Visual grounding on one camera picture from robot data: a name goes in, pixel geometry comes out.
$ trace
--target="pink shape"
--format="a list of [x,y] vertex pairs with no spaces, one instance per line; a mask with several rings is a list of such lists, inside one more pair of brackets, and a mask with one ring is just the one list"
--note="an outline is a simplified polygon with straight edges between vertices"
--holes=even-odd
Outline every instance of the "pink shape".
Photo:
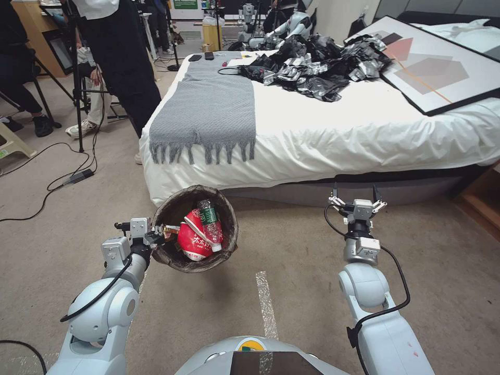
[[387,57],[396,58],[399,61],[406,61],[410,53],[412,42],[413,38],[399,39],[389,44],[384,50],[384,53]]

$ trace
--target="pile of plastic bags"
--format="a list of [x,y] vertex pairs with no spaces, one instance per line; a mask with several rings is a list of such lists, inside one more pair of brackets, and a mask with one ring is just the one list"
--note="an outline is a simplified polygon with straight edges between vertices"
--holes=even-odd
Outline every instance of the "pile of plastic bags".
[[338,92],[349,81],[379,77],[390,62],[382,51],[385,44],[376,36],[363,35],[344,47],[319,34],[305,40],[294,35],[285,40],[279,51],[265,54],[253,63],[238,66],[239,74],[264,85],[278,84],[324,102],[338,101]]

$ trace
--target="plastic stool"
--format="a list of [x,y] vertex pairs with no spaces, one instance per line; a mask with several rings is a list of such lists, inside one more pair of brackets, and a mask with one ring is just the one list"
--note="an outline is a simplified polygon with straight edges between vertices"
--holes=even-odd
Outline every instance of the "plastic stool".
[[0,159],[12,154],[15,151],[20,151],[27,157],[32,158],[36,155],[36,151],[28,146],[21,138],[12,133],[10,129],[0,121],[0,136],[7,142],[0,145]]

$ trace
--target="gray knit throw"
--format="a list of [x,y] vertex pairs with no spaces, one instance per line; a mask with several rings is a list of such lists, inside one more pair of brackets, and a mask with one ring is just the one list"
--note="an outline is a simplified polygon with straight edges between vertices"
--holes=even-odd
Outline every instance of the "gray knit throw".
[[[211,164],[215,149],[216,163],[226,148],[231,164],[233,149],[238,144],[243,161],[254,158],[255,102],[252,81],[236,75],[223,76],[217,71],[224,61],[241,57],[240,52],[219,52],[214,60],[190,62],[186,75],[160,110],[149,130],[149,150],[155,163],[164,163],[167,156],[179,162],[183,148],[189,163],[194,164],[193,144],[205,148],[205,161]],[[222,73],[236,73],[226,70]]]

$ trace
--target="plastic water bottle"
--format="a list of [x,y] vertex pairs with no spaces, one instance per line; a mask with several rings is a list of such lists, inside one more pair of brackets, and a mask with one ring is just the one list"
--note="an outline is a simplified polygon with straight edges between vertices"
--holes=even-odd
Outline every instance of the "plastic water bottle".
[[220,221],[217,218],[214,206],[208,199],[205,199],[198,202],[198,208],[200,218],[202,220],[203,233],[210,241],[213,242],[211,244],[212,251],[221,251],[222,228],[220,226]]

